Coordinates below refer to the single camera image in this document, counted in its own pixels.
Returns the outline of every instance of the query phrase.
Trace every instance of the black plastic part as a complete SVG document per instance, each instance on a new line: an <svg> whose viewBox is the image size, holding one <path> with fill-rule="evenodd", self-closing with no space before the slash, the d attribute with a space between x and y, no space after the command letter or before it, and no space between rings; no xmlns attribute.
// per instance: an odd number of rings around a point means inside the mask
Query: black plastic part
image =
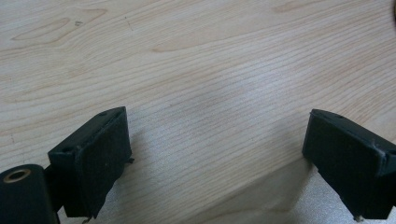
<svg viewBox="0 0 396 224"><path fill-rule="evenodd" d="M41 166L14 167L0 174L0 181L0 223L59 223Z"/></svg>
<svg viewBox="0 0 396 224"><path fill-rule="evenodd" d="M68 217L97 217L131 155L125 107L90 119L49 152L55 209L63 205Z"/></svg>
<svg viewBox="0 0 396 224"><path fill-rule="evenodd" d="M303 153L354 217L387 219L396 198L396 146L353 121L314 109Z"/></svg>

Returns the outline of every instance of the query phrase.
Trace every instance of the light wood surface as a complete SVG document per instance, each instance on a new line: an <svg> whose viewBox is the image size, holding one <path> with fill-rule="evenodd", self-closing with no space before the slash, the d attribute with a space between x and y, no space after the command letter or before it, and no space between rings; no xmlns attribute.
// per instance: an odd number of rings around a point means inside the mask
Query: light wood surface
<svg viewBox="0 0 396 224"><path fill-rule="evenodd" d="M47 166L90 117L126 105L136 161L92 223L306 223L288 213L310 176L301 149L312 108L396 143L392 9L1 1L0 170Z"/></svg>

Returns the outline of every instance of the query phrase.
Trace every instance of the hole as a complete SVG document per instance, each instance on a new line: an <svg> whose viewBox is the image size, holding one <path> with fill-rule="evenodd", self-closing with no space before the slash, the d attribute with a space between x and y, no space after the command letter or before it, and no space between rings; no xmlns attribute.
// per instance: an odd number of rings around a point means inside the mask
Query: hole
<svg viewBox="0 0 396 224"><path fill-rule="evenodd" d="M6 177L4 177L4 182L7 184L11 184L14 182L18 182L20 180L23 180L26 176L28 176L31 173L30 170L28 169L23 169L23 170L17 170L14 172L11 172L8 174Z"/></svg>
<svg viewBox="0 0 396 224"><path fill-rule="evenodd" d="M66 148L62 149L62 152L71 152L71 151L73 151L72 147L66 147Z"/></svg>

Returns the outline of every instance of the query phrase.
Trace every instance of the wood grain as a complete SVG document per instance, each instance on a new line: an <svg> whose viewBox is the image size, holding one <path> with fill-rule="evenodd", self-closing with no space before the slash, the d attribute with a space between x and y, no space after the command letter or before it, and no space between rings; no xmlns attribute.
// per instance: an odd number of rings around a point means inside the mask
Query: wood grain
<svg viewBox="0 0 396 224"><path fill-rule="evenodd" d="M233 199L296 200L312 108L396 143L392 9L390 0L2 1L0 170L48 165L46 153L83 122L126 105L136 162L92 223L222 223L213 216ZM262 196L244 193L260 195L258 183ZM226 220L250 216L282 221L255 210Z"/></svg>

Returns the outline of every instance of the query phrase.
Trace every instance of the wooden table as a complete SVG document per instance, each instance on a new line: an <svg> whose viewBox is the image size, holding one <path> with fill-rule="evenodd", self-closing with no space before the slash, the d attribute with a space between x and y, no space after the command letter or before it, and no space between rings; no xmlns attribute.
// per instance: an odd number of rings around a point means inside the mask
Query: wooden table
<svg viewBox="0 0 396 224"><path fill-rule="evenodd" d="M390 0L2 1L0 170L47 166L47 152L90 117L126 105L136 161L91 223L307 223L314 205L296 213L295 204L311 176L301 149L312 108L396 143L392 9ZM320 208L323 223L351 220Z"/></svg>

